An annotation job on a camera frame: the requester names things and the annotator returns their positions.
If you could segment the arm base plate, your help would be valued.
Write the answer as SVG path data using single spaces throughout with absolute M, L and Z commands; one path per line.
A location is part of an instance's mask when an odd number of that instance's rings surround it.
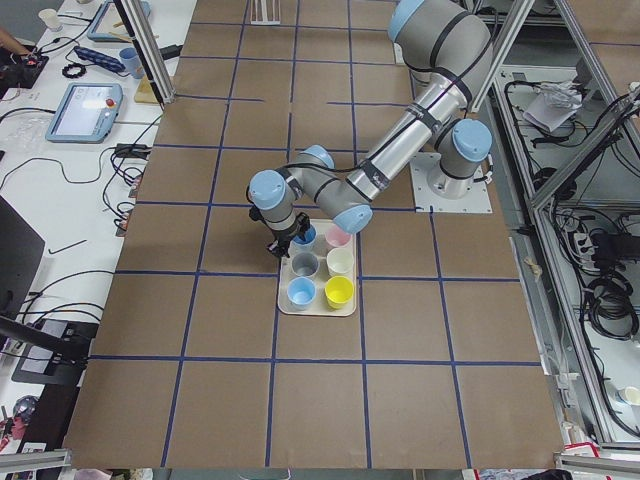
M 417 153 L 409 163 L 415 209 L 422 213 L 491 214 L 493 212 L 484 172 L 454 179 L 441 169 L 438 153 Z

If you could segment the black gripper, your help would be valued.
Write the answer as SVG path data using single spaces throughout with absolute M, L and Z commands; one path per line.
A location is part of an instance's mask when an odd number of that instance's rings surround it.
M 276 258 L 288 258 L 290 243 L 297 235 L 298 243 L 313 242 L 313 225 L 306 213 L 298 213 L 287 227 L 272 228 L 274 241 L 267 245 L 267 250 Z

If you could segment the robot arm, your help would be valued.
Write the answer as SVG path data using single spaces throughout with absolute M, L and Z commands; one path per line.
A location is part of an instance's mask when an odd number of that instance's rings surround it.
M 401 1 L 389 39 L 402 49 L 412 74 L 428 77 L 424 90 L 398 122 L 351 169 L 336 168 L 320 145 L 299 152 L 278 169 L 256 173 L 247 187 L 249 216 L 273 235 L 268 251 L 289 254 L 293 240 L 310 228 L 294 203 L 308 196 L 334 223 L 356 234 L 370 222 L 373 200 L 426 144 L 441 155 L 446 179 L 467 181 L 489 154 L 491 133 L 479 121 L 459 119 L 488 78 L 493 59 L 491 34 L 476 15 L 451 1 Z

